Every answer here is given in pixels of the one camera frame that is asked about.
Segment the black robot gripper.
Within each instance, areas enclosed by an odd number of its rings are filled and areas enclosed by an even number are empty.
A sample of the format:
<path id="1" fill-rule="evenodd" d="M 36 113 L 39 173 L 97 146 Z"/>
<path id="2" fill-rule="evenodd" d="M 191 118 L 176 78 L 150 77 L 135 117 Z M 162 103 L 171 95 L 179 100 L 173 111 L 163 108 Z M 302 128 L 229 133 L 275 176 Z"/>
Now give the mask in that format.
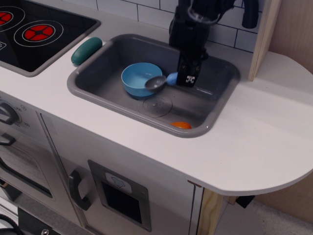
<path id="1" fill-rule="evenodd" d="M 194 87 L 202 62 L 208 59 L 205 44 L 212 26 L 234 6 L 233 0 L 180 0 L 169 28 L 169 45 L 178 49 L 177 85 Z"/>

